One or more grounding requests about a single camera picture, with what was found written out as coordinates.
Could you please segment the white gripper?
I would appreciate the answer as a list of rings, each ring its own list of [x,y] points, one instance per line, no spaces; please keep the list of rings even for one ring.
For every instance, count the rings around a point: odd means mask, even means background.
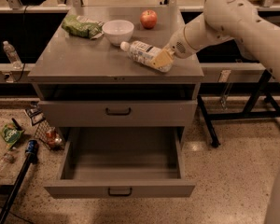
[[[189,42],[188,28],[184,26],[172,34],[164,49],[150,63],[153,68],[169,67],[173,63],[173,55],[186,59],[196,53],[197,50]]]

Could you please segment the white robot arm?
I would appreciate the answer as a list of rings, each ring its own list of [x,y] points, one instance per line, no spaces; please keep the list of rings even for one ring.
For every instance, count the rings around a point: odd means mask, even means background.
[[[200,21],[181,37],[198,51],[215,31],[237,39],[280,82],[280,28],[259,17],[246,0],[206,0]],[[244,113],[204,115],[219,124],[224,146],[186,152],[199,179],[192,201],[176,203],[165,224],[280,224],[280,118],[249,120]]]

